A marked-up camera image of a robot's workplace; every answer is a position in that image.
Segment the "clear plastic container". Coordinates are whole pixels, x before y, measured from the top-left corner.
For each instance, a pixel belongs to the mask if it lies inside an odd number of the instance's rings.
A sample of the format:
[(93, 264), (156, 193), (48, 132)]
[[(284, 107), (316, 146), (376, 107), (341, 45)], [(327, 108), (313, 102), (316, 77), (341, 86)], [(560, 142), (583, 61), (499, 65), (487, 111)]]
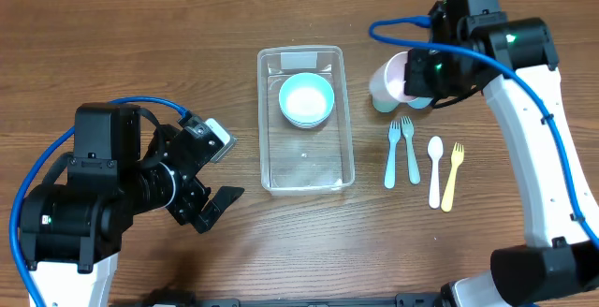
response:
[[(282, 52), (316, 51), (317, 68), (282, 70)], [(313, 128), (291, 124), (278, 96), (292, 75), (315, 73), (332, 86), (331, 115)], [(331, 45), (265, 49), (257, 55), (257, 97), (261, 182), (275, 196), (337, 192), (355, 181), (355, 162), (343, 52)]]

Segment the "pink plastic cup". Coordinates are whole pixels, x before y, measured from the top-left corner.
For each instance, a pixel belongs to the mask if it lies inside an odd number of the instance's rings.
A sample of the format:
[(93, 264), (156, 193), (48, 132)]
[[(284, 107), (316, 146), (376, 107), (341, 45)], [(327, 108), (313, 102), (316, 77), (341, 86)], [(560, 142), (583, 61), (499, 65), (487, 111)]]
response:
[(407, 59), (407, 51), (399, 52), (375, 71), (369, 83), (374, 100), (407, 103), (416, 99), (404, 91)]

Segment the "blue plastic cup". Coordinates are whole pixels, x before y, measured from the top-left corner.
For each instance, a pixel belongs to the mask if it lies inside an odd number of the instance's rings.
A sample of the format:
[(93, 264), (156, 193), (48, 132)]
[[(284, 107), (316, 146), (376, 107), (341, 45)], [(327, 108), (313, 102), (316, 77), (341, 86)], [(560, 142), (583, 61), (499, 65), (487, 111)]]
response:
[(432, 98), (429, 97), (417, 97), (408, 102), (408, 105), (416, 110), (422, 110), (427, 108), (432, 102)]

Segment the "blue plastic bowl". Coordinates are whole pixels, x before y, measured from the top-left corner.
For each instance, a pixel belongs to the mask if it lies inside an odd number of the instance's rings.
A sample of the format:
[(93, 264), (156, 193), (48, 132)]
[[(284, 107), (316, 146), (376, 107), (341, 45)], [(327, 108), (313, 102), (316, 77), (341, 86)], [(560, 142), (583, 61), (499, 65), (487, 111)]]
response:
[(315, 73), (299, 73), (289, 77), (278, 96), (284, 117), (300, 128), (313, 128), (331, 115), (335, 94), (331, 84)]

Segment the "green plastic cup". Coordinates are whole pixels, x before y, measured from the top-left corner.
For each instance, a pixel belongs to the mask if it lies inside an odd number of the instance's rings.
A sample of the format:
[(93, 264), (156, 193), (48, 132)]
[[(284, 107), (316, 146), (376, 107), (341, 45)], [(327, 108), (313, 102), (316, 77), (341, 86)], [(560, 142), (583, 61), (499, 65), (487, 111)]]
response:
[(399, 106), (400, 102), (392, 99), (392, 100), (381, 100), (373, 98), (373, 106), (374, 108), (382, 113), (389, 113), (395, 110)]

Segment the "yellow plastic fork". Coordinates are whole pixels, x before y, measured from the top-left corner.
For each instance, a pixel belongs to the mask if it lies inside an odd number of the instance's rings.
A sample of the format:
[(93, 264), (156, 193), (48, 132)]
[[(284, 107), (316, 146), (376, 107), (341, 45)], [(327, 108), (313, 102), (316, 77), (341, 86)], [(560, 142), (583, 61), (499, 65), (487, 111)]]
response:
[(464, 160), (464, 147), (462, 144), (456, 142), (454, 144), (451, 154), (451, 170), (446, 183), (446, 189), (441, 201), (441, 210), (443, 212), (450, 212), (453, 207), (455, 186), (459, 166)]

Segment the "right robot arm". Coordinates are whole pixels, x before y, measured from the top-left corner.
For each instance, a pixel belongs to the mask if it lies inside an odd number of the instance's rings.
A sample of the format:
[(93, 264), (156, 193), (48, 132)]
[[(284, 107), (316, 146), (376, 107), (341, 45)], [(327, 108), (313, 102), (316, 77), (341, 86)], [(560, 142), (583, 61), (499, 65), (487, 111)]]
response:
[(447, 284), (444, 306), (526, 306), (598, 286), (598, 205), (562, 107), (559, 58), (538, 18), (509, 21), (499, 0), (439, 0), (431, 37), (411, 46), (404, 91), (436, 108), (482, 93), (519, 187), (525, 242), (488, 272)]

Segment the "teal plastic fork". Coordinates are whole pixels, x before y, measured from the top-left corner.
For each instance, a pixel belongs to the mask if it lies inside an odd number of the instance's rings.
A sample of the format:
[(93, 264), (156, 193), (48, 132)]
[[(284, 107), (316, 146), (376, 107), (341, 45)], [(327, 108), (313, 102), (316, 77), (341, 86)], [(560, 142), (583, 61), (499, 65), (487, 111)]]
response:
[(416, 160), (416, 153), (413, 145), (413, 136), (415, 134), (414, 125), (408, 116), (402, 116), (402, 133), (406, 140), (406, 156), (409, 180), (411, 184), (420, 183), (420, 173)]

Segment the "light blue plastic fork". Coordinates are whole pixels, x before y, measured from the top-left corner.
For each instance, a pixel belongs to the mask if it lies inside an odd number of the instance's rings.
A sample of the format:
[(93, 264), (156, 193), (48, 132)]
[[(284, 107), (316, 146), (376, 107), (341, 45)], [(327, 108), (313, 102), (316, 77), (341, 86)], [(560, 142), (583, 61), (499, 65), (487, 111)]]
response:
[(386, 163), (386, 170), (384, 176), (384, 187), (386, 189), (392, 189), (396, 182), (396, 151), (397, 145), (401, 140), (402, 132), (401, 125), (398, 121), (392, 121), (389, 125), (388, 130), (388, 156)]

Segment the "white plastic spoon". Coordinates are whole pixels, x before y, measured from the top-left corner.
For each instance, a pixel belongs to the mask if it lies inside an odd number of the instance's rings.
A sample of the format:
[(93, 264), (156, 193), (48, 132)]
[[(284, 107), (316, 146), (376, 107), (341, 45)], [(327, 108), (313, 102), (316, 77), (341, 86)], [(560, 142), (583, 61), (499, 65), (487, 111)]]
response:
[(439, 209), (441, 203), (440, 181), (439, 181), (439, 162), (444, 153), (442, 139), (433, 136), (428, 144), (427, 152), (431, 159), (431, 182), (429, 189), (429, 206), (432, 209)]

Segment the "white label sticker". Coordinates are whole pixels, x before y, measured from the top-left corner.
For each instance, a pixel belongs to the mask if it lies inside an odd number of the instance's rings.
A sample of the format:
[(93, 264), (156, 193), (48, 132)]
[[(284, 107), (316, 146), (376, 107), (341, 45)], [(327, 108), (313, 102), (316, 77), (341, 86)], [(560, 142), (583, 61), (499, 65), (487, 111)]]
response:
[(317, 68), (316, 51), (282, 52), (280, 64), (282, 70), (303, 70)]

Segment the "black aluminium frame rail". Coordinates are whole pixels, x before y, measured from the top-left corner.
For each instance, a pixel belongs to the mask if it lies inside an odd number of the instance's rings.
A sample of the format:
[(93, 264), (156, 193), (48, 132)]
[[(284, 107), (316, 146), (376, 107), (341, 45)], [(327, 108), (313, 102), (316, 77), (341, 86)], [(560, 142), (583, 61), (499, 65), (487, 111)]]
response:
[(439, 293), (403, 293), (383, 298), (334, 298), (300, 300), (199, 299), (195, 293), (161, 289), (135, 306), (186, 307), (434, 307), (450, 306)]

